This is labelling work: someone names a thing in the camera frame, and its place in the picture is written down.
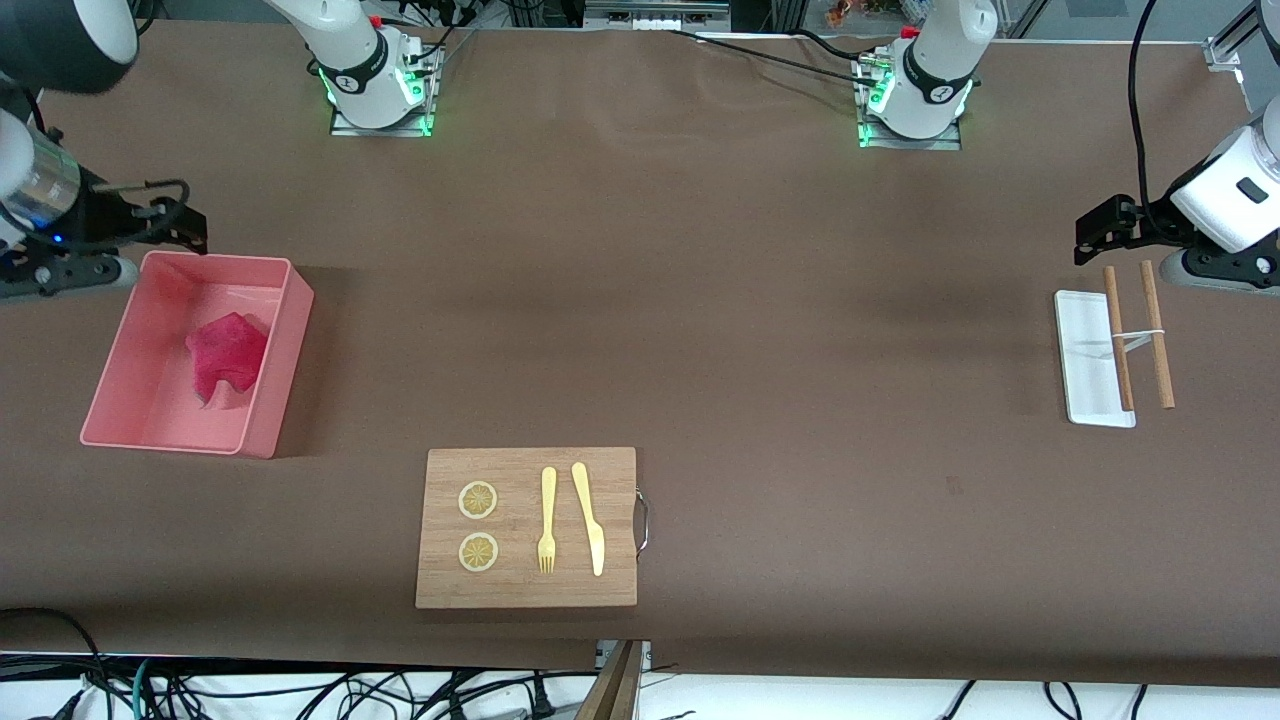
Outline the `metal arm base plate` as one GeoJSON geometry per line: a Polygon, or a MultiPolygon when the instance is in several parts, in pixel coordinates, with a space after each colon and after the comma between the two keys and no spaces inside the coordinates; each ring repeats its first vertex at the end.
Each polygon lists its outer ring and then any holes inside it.
{"type": "Polygon", "coordinates": [[[892,132],[879,118],[868,117],[858,122],[859,146],[864,149],[895,149],[918,151],[960,151],[963,140],[957,122],[932,138],[909,138],[892,132]]]}
{"type": "Polygon", "coordinates": [[[425,138],[433,135],[434,122],[434,111],[415,108],[394,124],[381,128],[364,128],[353,124],[346,115],[333,109],[330,135],[335,137],[425,138]]]}

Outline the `pink plastic bin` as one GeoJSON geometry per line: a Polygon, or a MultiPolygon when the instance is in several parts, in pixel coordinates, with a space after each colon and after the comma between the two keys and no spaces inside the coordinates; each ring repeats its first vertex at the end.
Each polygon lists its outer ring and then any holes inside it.
{"type": "Polygon", "coordinates": [[[314,291],[283,258],[150,252],[79,438],[88,446],[269,459],[276,451],[314,291]],[[269,336],[246,393],[196,397],[186,336],[229,313],[269,336]]]}

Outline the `wooden rod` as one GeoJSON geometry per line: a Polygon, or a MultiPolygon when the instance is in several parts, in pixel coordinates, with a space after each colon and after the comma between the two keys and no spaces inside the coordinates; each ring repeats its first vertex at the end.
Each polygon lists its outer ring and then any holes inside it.
{"type": "Polygon", "coordinates": [[[1115,268],[1110,265],[1103,268],[1103,292],[1108,314],[1110,342],[1114,354],[1120,405],[1123,411],[1132,413],[1134,410],[1134,397],[1126,360],[1126,338],[1124,337],[1117,278],[1115,268]]]}
{"type": "Polygon", "coordinates": [[[1158,401],[1161,409],[1175,409],[1176,401],[1172,389],[1167,342],[1164,332],[1165,328],[1156,286],[1155,265],[1151,260],[1143,260],[1140,263],[1140,278],[1149,322],[1148,337],[1155,361],[1158,401]]]}

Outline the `pink cloth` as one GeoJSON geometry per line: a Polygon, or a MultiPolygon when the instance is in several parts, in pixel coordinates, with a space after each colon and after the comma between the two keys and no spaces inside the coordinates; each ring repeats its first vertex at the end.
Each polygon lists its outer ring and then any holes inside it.
{"type": "Polygon", "coordinates": [[[189,332],[186,348],[193,364],[192,386],[200,402],[207,406],[220,382],[227,382],[237,393],[252,389],[268,341],[268,333],[239,313],[229,313],[189,332]]]}

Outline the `yellow plastic fork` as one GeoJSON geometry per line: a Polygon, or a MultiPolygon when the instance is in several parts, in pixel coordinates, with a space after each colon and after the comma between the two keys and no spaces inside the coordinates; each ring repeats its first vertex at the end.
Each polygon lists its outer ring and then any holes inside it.
{"type": "Polygon", "coordinates": [[[558,473],[554,468],[541,469],[541,534],[538,539],[538,566],[540,574],[552,574],[556,569],[556,496],[558,473]]]}

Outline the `yellow plastic knife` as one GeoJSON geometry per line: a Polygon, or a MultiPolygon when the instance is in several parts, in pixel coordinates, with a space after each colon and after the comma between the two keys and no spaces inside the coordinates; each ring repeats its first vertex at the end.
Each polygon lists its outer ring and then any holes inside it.
{"type": "Polygon", "coordinates": [[[595,519],[588,466],[584,462],[573,462],[571,474],[586,527],[591,571],[594,577],[602,577],[605,565],[605,534],[603,525],[595,519]]]}

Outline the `wooden cutting board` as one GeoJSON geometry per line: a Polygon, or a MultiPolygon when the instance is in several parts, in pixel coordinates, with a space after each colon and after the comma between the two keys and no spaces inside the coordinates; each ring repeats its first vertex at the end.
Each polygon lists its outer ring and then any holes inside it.
{"type": "Polygon", "coordinates": [[[415,603],[430,610],[612,609],[637,602],[637,452],[631,447],[434,448],[428,454],[415,603]],[[605,534],[605,565],[593,575],[588,533],[571,466],[584,462],[595,519],[605,534]],[[556,569],[540,574],[541,469],[558,473],[556,569]],[[465,518],[457,506],[472,480],[498,492],[493,514],[465,518]],[[472,573],[457,559],[475,532],[494,536],[500,556],[472,573]]]}

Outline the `grey power strip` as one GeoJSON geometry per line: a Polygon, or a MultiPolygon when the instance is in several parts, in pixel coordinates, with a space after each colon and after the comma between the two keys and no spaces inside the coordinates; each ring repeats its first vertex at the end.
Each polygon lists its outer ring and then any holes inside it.
{"type": "Polygon", "coordinates": [[[584,0],[585,29],[731,32],[730,0],[584,0]]]}

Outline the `aluminium frame profile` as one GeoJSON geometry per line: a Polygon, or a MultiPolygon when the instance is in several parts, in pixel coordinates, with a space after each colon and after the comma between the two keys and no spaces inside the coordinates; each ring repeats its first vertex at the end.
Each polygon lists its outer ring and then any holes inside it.
{"type": "Polygon", "coordinates": [[[1235,78],[1249,110],[1280,97],[1280,0],[1245,0],[1202,49],[1210,70],[1235,78]]]}

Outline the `white rack base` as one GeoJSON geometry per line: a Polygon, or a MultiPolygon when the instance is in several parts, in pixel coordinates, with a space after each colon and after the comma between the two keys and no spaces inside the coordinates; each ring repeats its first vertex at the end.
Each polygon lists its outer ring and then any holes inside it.
{"type": "Polygon", "coordinates": [[[1137,414],[1123,407],[1107,296],[1060,290],[1053,307],[1068,420],[1084,427],[1135,428],[1137,414]]]}

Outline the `brown wooden bracket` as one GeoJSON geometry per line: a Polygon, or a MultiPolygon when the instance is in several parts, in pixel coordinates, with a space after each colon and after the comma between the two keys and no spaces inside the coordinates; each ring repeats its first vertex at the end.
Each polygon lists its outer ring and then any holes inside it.
{"type": "Polygon", "coordinates": [[[648,660],[645,641],[614,641],[573,720],[637,720],[637,698],[648,660]]]}

